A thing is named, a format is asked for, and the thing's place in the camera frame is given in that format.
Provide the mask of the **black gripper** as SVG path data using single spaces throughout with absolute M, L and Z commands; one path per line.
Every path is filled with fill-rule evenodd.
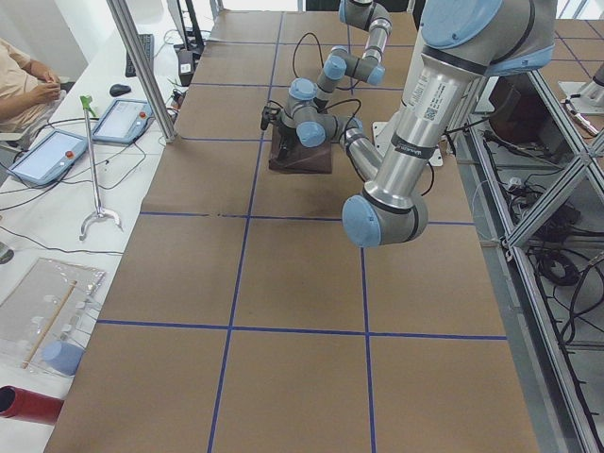
M 285 159 L 295 147 L 297 140 L 294 128 L 279 124 L 277 126 L 277 145 L 279 149 L 278 159 Z

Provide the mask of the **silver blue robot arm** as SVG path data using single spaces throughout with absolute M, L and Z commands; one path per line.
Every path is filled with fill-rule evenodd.
M 339 18 L 343 24 L 365 31 L 367 42 L 361 56 L 342 46 L 330 50 L 316 81 L 314 102 L 319 110 L 327 108 L 345 76 L 377 86 L 385 75 L 382 60 L 393 26 L 387 9 L 375 1 L 341 1 Z
M 522 74 L 546 66 L 553 55 L 557 5 L 553 1 L 428 1 L 416 40 L 418 57 L 399 110 L 377 149 L 355 117 L 327 112 L 344 77 L 377 85 L 392 31 L 389 12 L 373 1 L 343 1 L 340 20 L 368 33 L 361 57 L 331 50 L 316 80 L 295 79 L 284 106 L 265 110 L 284 150 L 339 143 L 363 182 L 348 198 L 342 220 L 360 247 L 404 243 L 425 229 L 428 209 L 416 185 L 445 134 L 468 85 L 488 76 Z

